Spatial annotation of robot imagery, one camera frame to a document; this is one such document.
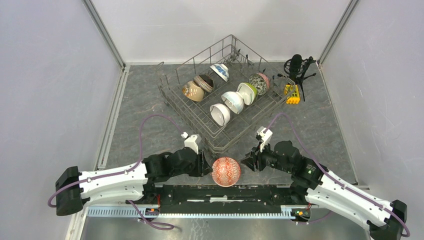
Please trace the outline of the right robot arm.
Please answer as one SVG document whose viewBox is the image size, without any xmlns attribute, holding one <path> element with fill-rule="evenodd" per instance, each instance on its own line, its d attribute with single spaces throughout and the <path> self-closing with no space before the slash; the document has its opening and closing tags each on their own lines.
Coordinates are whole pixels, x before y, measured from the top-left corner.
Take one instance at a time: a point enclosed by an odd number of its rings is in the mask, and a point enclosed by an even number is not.
<svg viewBox="0 0 424 240">
<path fill-rule="evenodd" d="M 357 188 L 324 165 L 301 155 L 291 141 L 280 141 L 274 148 L 259 144 L 241 163 L 253 171 L 270 167 L 290 174 L 288 196 L 294 204 L 326 208 L 367 230 L 373 240 L 399 240 L 408 236 L 404 202 L 387 201 Z"/>
</svg>

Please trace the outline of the blue floral bowl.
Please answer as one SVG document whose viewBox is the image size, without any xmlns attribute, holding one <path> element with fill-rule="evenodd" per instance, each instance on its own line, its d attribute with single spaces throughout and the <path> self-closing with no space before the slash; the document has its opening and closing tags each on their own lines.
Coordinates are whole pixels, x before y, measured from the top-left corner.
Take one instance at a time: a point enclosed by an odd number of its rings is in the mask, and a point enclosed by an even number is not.
<svg viewBox="0 0 424 240">
<path fill-rule="evenodd" d="M 209 67 L 216 73 L 223 81 L 227 82 L 229 79 L 229 68 L 223 63 L 215 63 Z"/>
</svg>

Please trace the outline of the green and white bowl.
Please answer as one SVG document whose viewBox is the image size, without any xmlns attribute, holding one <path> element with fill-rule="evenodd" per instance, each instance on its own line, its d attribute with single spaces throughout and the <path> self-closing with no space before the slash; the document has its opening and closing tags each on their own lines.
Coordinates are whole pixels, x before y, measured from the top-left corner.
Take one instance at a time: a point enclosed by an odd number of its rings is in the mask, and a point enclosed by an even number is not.
<svg viewBox="0 0 424 240">
<path fill-rule="evenodd" d="M 258 90 L 255 86 L 248 82 L 242 82 L 237 87 L 237 92 L 241 94 L 245 105 L 250 106 L 258 95 Z"/>
</svg>

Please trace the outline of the grey wire dish rack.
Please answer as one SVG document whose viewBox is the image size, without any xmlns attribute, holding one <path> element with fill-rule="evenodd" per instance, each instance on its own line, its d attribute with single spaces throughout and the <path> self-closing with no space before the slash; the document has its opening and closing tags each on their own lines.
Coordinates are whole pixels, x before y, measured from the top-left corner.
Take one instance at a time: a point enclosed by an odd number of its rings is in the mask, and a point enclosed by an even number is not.
<svg viewBox="0 0 424 240">
<path fill-rule="evenodd" d="M 213 154 L 244 139 L 295 90 L 293 80 L 234 35 L 168 73 L 159 69 L 158 77 L 165 102 Z"/>
</svg>

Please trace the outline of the floral brown patterned bowl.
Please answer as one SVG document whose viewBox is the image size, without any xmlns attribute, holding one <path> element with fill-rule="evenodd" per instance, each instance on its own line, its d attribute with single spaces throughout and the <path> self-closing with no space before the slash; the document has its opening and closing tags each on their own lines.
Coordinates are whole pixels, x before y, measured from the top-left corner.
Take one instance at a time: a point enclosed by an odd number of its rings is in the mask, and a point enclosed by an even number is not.
<svg viewBox="0 0 424 240">
<path fill-rule="evenodd" d="M 264 73 L 253 73 L 249 76 L 248 81 L 257 89 L 259 96 L 265 95 L 271 87 L 271 82 Z"/>
</svg>

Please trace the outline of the pink bowl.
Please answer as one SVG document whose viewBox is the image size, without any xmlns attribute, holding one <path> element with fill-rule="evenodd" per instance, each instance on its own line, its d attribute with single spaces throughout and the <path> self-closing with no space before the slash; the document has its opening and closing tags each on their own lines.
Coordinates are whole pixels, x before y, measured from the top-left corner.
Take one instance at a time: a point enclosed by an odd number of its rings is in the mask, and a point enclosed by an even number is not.
<svg viewBox="0 0 424 240">
<path fill-rule="evenodd" d="M 241 177 L 241 166 L 233 158 L 220 157 L 212 164 L 212 179 L 221 187 L 231 187 L 235 185 Z"/>
</svg>

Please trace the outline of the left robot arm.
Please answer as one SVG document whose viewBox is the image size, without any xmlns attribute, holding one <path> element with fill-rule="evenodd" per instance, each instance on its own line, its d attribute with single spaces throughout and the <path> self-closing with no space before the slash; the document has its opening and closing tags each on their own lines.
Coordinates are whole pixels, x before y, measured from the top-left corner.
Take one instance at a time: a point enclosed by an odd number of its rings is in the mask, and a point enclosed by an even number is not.
<svg viewBox="0 0 424 240">
<path fill-rule="evenodd" d="M 123 167 L 98 171 L 79 171 L 68 167 L 55 182 L 55 193 L 48 206 L 57 216 L 68 216 L 84 206 L 113 202 L 153 203 L 157 198 L 156 183 L 179 175 L 203 177 L 213 170 L 202 150 L 184 147 L 174 153 L 153 154 Z"/>
</svg>

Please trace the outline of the brown rimmed cream bowl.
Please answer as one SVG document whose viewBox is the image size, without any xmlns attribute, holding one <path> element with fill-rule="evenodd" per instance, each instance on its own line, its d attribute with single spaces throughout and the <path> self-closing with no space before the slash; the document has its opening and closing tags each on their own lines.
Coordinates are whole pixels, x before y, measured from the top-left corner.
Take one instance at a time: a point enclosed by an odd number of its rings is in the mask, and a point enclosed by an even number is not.
<svg viewBox="0 0 424 240">
<path fill-rule="evenodd" d="M 199 74 L 193 78 L 193 81 L 196 85 L 202 88 L 207 93 L 211 93 L 214 91 L 214 82 L 213 80 L 206 74 Z"/>
</svg>

